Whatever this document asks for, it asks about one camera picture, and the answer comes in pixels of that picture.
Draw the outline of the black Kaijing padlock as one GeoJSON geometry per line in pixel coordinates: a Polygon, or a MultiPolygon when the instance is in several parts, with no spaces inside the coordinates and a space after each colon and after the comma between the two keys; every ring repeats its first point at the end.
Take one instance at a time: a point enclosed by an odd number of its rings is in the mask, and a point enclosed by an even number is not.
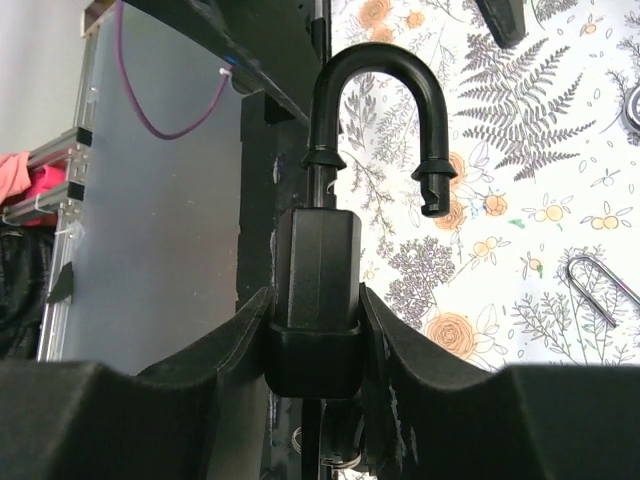
{"type": "Polygon", "coordinates": [[[423,216],[443,217],[450,210],[450,182],[457,173],[449,162],[446,101],[431,69],[391,44],[341,51],[322,68],[313,90],[302,162],[306,204],[286,210],[277,229],[265,379],[281,397],[348,399],[360,388],[362,224],[354,212],[337,209],[334,184],[346,166],[338,152],[341,96],[353,77],[370,72],[399,80],[417,105],[420,162],[411,177],[420,185],[423,216]]]}

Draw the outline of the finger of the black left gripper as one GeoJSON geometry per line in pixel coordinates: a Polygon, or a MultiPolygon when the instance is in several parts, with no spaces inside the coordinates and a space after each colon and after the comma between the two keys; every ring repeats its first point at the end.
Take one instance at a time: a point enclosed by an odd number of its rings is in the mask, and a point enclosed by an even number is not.
{"type": "Polygon", "coordinates": [[[476,0],[477,7],[501,49],[516,47],[526,36],[522,0],[476,0]]]}
{"type": "Polygon", "coordinates": [[[129,1],[234,67],[235,82],[263,90],[303,124],[321,69],[318,27],[329,1],[129,1]]]}

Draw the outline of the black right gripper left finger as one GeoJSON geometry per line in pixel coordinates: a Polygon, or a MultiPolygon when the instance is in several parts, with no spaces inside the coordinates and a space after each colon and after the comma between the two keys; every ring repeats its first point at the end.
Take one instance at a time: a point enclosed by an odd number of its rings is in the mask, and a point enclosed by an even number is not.
{"type": "Polygon", "coordinates": [[[258,478],[272,297],[259,290],[229,321],[135,376],[95,362],[3,362],[2,477],[258,478]]]}

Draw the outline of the black-headed key bunch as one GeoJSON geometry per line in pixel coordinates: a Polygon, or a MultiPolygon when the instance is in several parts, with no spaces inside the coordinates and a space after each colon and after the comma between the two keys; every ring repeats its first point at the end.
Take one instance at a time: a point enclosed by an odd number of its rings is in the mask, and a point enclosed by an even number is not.
{"type": "Polygon", "coordinates": [[[301,456],[302,479],[346,479],[368,472],[361,394],[350,399],[303,399],[301,425],[291,443],[301,456]]]}

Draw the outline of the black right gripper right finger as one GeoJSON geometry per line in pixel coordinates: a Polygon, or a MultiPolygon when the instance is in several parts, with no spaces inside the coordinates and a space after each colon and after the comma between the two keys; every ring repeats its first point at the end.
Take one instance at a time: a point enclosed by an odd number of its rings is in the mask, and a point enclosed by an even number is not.
{"type": "Polygon", "coordinates": [[[380,479],[635,479],[635,367],[475,367],[419,334],[369,288],[362,385],[380,479]]]}

